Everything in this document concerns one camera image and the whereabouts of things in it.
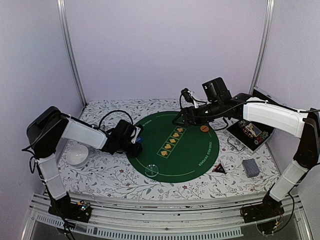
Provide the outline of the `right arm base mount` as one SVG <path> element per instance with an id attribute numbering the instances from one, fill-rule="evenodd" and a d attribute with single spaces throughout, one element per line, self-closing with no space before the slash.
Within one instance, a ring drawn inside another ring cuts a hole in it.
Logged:
<path id="1" fill-rule="evenodd" d="M 259 204 L 246 204 L 240 215 L 245 223 L 257 222 L 257 230 L 263 235 L 273 235 L 283 221 L 282 202 L 266 200 Z"/>

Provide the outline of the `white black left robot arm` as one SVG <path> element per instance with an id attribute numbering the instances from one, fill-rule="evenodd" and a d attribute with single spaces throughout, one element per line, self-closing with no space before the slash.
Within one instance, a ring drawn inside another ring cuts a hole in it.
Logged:
<path id="1" fill-rule="evenodd" d="M 121 119 L 115 127 L 103 130 L 101 122 L 92 125 L 51 106 L 27 127 L 29 145 L 22 151 L 32 154 L 53 209 L 63 217 L 70 217 L 84 212 L 86 207 L 72 203 L 63 184 L 56 159 L 60 141 L 71 140 L 111 155 L 125 153 L 136 157 L 143 149 L 139 140 L 143 130 L 143 126 L 135 125 L 132 118 L 129 121 Z"/>

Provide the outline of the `black red triangular card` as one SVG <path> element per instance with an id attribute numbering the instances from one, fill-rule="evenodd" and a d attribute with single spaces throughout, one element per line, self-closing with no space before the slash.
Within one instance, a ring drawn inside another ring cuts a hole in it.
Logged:
<path id="1" fill-rule="evenodd" d="M 223 167 L 222 163 L 219 163 L 217 166 L 215 166 L 213 168 L 212 172 L 221 173 L 221 174 L 226 174 L 227 173 L 225 168 Z"/>

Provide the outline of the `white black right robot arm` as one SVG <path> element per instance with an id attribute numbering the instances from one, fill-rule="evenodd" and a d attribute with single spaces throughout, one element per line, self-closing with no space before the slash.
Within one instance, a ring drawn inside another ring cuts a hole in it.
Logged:
<path id="1" fill-rule="evenodd" d="M 193 92 L 184 88 L 180 97 L 192 105 L 181 107 L 172 120 L 176 126 L 200 126 L 221 117 L 259 123 L 287 132 L 300 140 L 292 162 L 265 194 L 258 213 L 262 218 L 274 214 L 284 197 L 303 180 L 320 160 L 319 110 L 302 110 L 263 100 L 250 94 L 232 96 L 221 77 L 202 84 L 208 103 L 198 105 Z"/>

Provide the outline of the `blue small blind button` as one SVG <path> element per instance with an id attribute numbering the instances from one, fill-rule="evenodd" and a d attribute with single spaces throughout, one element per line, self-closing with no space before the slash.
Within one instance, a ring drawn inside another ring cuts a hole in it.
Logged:
<path id="1" fill-rule="evenodd" d="M 142 143 L 142 142 L 143 142 L 143 138 L 142 138 L 142 137 L 138 137 L 138 138 L 136 139 L 136 142 L 137 142 L 137 143 Z"/>

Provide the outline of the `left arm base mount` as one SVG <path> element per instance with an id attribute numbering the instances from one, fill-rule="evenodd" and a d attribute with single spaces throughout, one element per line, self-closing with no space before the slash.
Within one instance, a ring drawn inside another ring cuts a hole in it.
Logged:
<path id="1" fill-rule="evenodd" d="M 59 200 L 51 200 L 48 213 L 60 217 L 63 220 L 74 220 L 88 223 L 91 217 L 92 208 L 90 206 L 83 209 L 80 203 L 72 203 L 67 195 Z"/>

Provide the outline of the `clear round dealer button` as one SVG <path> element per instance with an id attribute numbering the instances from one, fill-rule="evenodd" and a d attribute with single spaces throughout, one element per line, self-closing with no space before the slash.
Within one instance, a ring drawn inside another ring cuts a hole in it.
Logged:
<path id="1" fill-rule="evenodd" d="M 144 173 L 149 178 L 154 178 L 159 174 L 159 168 L 155 164 L 148 164 L 145 169 Z"/>

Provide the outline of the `orange big blind button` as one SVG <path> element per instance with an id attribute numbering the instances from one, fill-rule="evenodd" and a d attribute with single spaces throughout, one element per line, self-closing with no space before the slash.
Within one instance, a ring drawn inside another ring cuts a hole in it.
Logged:
<path id="1" fill-rule="evenodd" d="M 207 125 L 202 125 L 200 127 L 200 131 L 203 133 L 207 133 L 207 132 L 209 132 L 209 130 L 210 130 L 210 128 Z"/>

